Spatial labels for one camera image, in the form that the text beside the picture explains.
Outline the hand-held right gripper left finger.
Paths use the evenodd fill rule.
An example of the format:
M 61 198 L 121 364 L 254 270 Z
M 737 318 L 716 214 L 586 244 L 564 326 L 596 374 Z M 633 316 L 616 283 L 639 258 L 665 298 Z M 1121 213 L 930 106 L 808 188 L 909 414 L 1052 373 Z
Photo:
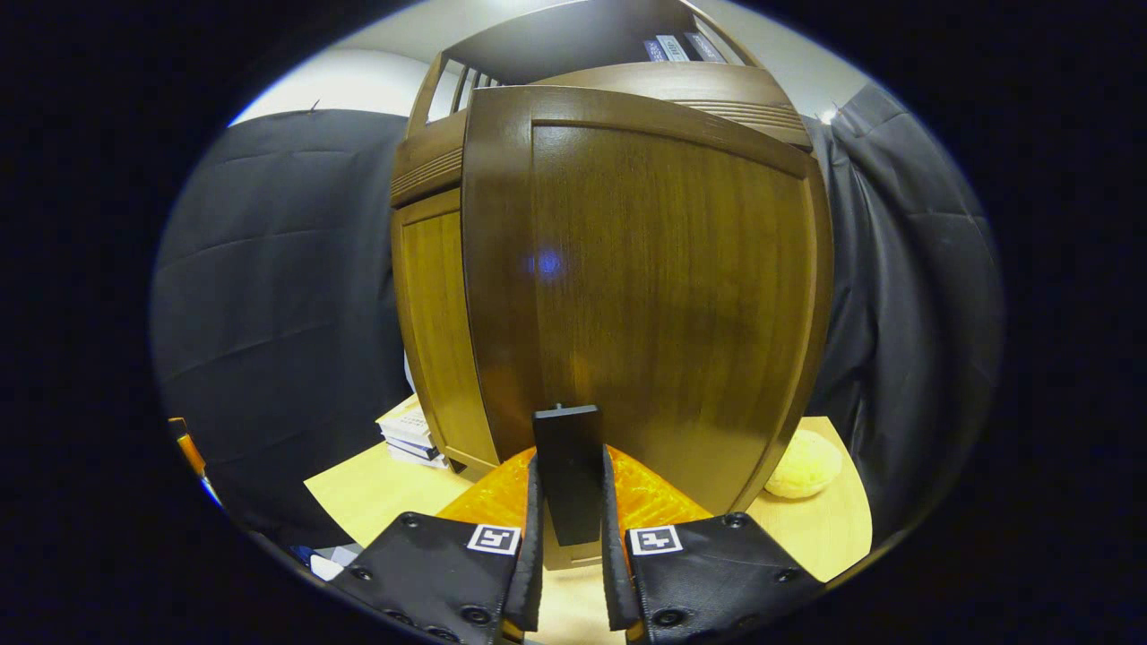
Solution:
M 396 624 L 404 645 L 498 645 L 535 632 L 543 593 L 536 453 L 513 456 L 438 514 L 401 512 L 329 585 Z

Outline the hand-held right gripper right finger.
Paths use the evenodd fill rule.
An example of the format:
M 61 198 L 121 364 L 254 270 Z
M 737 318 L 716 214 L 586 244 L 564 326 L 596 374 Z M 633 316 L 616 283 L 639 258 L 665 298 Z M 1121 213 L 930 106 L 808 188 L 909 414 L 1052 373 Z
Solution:
M 707 516 L 619 450 L 601 461 L 604 597 L 625 645 L 754 645 L 824 595 L 746 512 Z

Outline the black door handle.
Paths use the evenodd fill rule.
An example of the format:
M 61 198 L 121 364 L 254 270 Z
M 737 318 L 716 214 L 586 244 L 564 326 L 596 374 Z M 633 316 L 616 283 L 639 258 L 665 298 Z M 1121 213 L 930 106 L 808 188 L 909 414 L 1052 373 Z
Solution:
M 532 429 L 543 494 L 560 546 L 599 541 L 604 432 L 601 411 L 584 407 L 543 409 Z

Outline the wooden shoe cabinet door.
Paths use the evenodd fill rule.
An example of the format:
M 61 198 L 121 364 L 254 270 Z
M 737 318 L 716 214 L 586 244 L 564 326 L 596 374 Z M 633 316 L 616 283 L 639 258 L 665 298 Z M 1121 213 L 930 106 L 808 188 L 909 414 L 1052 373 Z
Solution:
M 810 151 L 622 91 L 479 90 L 461 259 L 496 454 L 594 405 L 607 445 L 749 510 L 814 387 L 832 222 Z
M 391 261 L 401 342 L 435 445 L 454 469 L 482 477 L 500 458 L 474 358 L 459 189 L 395 211 Z

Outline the wooden double-door shoe cabinet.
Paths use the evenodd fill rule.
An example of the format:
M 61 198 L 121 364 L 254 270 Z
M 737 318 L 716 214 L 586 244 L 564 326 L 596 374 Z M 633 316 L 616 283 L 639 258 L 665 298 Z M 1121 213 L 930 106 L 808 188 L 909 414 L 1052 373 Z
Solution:
M 657 34 L 673 34 L 688 62 L 704 62 L 684 36 L 688 31 L 704 33 L 728 60 L 723 65 L 767 70 L 687 0 L 569 0 L 504 21 L 442 50 L 418 92 L 405 135 L 451 114 L 467 115 L 479 90 L 539 85 L 560 73 L 651 62 L 643 40 Z

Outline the stack of books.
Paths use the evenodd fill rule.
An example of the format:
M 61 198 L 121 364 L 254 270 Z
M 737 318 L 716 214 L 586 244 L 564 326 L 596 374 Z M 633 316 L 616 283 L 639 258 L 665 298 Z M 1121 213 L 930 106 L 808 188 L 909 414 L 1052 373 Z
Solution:
M 398 407 L 391 407 L 375 422 L 391 458 L 434 469 L 451 468 L 448 459 L 436 444 L 418 395 L 401 401 Z

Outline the black backdrop cloth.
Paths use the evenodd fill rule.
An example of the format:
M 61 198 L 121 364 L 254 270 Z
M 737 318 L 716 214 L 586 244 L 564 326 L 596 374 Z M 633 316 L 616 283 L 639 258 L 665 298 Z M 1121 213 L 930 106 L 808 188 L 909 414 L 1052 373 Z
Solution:
M 348 546 L 305 481 L 379 444 L 412 393 L 385 230 L 405 117 L 279 112 L 225 129 L 161 238 L 149 334 L 161 401 L 224 510 L 279 546 Z M 804 119 L 834 225 L 812 415 L 866 489 L 873 546 L 962 469 L 999 384 L 1006 298 L 986 209 L 947 149 L 867 85 Z

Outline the yellow round sponge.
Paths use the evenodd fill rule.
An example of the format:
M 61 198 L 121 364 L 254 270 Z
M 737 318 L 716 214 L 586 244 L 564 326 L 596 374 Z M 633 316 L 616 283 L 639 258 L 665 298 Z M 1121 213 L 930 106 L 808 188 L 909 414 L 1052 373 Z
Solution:
M 799 428 L 763 490 L 788 502 L 821 494 L 843 471 L 842 452 L 816 430 Z

